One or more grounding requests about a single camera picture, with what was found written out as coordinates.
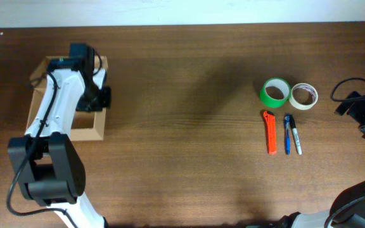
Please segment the brown cardboard box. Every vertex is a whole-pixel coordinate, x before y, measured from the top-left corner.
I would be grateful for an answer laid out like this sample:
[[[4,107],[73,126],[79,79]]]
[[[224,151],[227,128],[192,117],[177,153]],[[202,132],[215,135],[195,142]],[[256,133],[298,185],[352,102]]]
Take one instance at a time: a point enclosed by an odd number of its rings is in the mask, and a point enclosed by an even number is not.
[[[77,111],[85,89],[82,75],[70,69],[53,70],[52,79],[44,74],[52,59],[47,56],[30,77],[34,91],[25,135],[35,137],[43,126],[42,137],[58,132],[66,134],[71,141],[102,141],[106,108],[101,112]]]

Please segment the black white marker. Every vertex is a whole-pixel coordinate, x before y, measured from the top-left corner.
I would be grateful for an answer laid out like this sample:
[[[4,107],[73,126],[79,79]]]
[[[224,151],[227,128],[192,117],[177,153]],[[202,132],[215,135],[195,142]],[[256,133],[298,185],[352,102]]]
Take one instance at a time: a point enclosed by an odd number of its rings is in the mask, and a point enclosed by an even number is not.
[[[294,141],[295,141],[295,146],[296,146],[296,149],[297,149],[297,153],[299,155],[302,155],[302,147],[301,147],[301,144],[300,144],[300,138],[299,138],[299,135],[298,135],[298,130],[297,130],[297,127],[296,127],[295,119],[294,119],[293,115],[289,115],[289,118],[290,118],[290,127],[291,127],[291,131],[293,133],[293,138],[294,138]]]

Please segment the beige masking tape roll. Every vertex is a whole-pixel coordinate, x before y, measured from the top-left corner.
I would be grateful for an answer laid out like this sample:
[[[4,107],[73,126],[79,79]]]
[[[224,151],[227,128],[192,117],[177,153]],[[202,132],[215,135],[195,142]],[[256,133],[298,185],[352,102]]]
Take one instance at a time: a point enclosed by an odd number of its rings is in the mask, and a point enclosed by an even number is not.
[[[318,101],[318,93],[310,84],[299,83],[293,86],[289,102],[298,110],[309,110]]]

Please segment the blue ballpoint pen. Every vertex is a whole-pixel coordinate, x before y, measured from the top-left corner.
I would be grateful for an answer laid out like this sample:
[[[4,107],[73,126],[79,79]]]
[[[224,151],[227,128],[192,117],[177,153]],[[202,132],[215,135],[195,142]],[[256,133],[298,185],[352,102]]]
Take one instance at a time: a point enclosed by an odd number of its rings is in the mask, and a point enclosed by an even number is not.
[[[284,128],[285,128],[285,153],[286,155],[289,155],[291,151],[289,114],[286,114],[284,117]]]

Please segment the orange utility knife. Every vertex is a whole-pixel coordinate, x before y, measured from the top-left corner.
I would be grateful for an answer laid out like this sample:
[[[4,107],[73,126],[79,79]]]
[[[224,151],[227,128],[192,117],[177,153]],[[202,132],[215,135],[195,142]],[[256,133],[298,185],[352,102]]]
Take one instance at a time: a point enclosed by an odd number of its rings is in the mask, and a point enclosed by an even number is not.
[[[267,110],[262,116],[266,124],[267,152],[269,155],[275,155],[277,153],[276,117],[273,112]]]

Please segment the green tape roll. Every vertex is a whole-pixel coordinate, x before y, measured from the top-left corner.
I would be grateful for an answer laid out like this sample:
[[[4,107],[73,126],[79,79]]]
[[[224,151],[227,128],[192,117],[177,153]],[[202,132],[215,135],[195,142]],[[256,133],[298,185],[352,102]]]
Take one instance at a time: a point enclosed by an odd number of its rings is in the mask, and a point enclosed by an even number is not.
[[[261,102],[270,108],[279,108],[283,106],[290,97],[291,87],[286,80],[273,77],[268,79],[261,91]]]

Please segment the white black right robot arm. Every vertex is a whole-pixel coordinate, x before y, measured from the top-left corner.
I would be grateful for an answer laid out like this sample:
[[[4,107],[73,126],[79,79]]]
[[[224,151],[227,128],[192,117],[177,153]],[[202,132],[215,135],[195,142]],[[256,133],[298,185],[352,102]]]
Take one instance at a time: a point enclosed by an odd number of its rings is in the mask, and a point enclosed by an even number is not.
[[[365,96],[351,92],[335,113],[352,117],[365,138]],[[271,227],[365,227],[365,181],[342,191],[329,210],[313,214],[295,212]]]

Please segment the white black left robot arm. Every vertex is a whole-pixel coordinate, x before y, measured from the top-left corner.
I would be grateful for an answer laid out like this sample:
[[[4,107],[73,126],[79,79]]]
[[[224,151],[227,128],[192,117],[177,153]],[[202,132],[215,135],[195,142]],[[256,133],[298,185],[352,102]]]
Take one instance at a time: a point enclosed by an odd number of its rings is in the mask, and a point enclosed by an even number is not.
[[[98,52],[72,43],[67,57],[49,61],[46,90],[34,121],[8,143],[15,173],[6,195],[18,217],[55,212],[67,227],[108,227],[86,193],[86,171],[70,140],[75,113],[101,112],[111,104],[106,69]]]

